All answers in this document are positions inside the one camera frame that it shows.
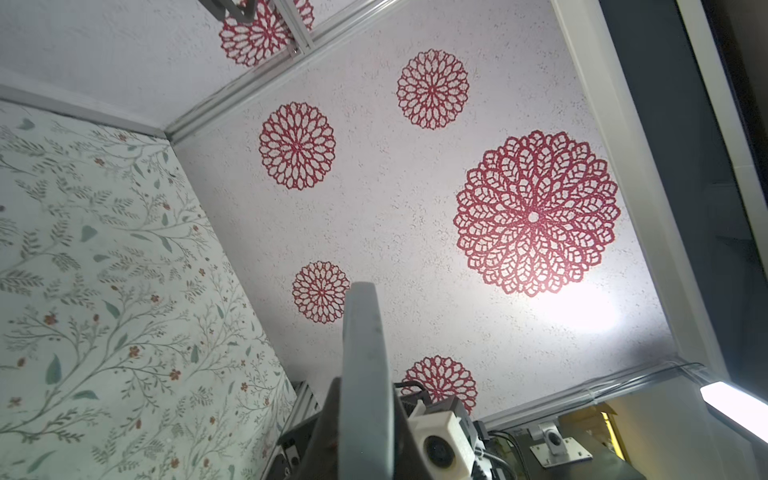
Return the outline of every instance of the green leaf pattern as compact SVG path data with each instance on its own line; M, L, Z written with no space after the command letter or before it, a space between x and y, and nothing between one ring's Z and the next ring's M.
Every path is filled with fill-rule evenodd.
M295 395L168 142L0 102L0 191L0 478L260 477Z

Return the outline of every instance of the camera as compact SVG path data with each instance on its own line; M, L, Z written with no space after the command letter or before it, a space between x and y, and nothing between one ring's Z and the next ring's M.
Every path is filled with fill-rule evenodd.
M408 426L427 470L434 480L466 480L475 464L471 424L462 426L453 409L434 411L441 405L427 409L419 403L408 418Z

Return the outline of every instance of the small red flower pattern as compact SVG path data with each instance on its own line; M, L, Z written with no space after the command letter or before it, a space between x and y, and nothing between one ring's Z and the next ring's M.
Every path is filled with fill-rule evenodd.
M467 172L457 245L488 285L556 293L602 261L621 213L617 192L589 144L564 132L510 137Z
M344 296L349 285L346 273L333 263L310 263L296 274L293 302L307 319L331 323L344 314Z
M403 382L417 380L429 390L433 402L439 402L450 396L457 396L464 403L467 413L477 405L477 384L469 370L460 362L440 355L424 357L406 371ZM403 393L416 393L418 388L405 387Z
M397 81L402 113L412 124L435 130L456 119L467 102L467 71L443 50L423 51L408 62Z
M266 172L289 189L314 187L336 158L328 118L306 103L281 105L263 123L259 140Z
M314 7L309 0L293 0L293 3L296 4L304 25L311 30L315 21ZM232 17L224 19L219 37L221 48L227 53L227 57L232 58L236 64L247 67L258 65L293 40L280 13L270 7L266 0L257 0L256 19L249 25L238 23Z

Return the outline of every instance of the gray plastic arm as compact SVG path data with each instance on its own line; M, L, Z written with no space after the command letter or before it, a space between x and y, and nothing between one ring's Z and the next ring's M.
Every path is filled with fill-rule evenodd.
M391 480L394 395L373 283L352 284L346 293L343 321L339 479Z

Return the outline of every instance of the metal rail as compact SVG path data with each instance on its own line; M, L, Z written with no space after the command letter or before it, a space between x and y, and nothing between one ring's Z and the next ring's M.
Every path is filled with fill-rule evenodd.
M353 35L368 28L386 13L407 0L357 0L335 14L307 35L296 6L290 0L275 0L275 6L296 38L294 48L278 52L251 69L165 128L165 134L177 145L203 129L213 127L244 108L258 95L280 86L302 68L321 59Z
M701 364L692 364L678 356L672 356L659 362L588 380L562 392L488 415L481 420L485 422L488 430L522 429L678 376L685 376L699 383L702 383L703 379L714 378Z
M339 480L390 480L395 408L384 328L373 283L346 293L339 401Z

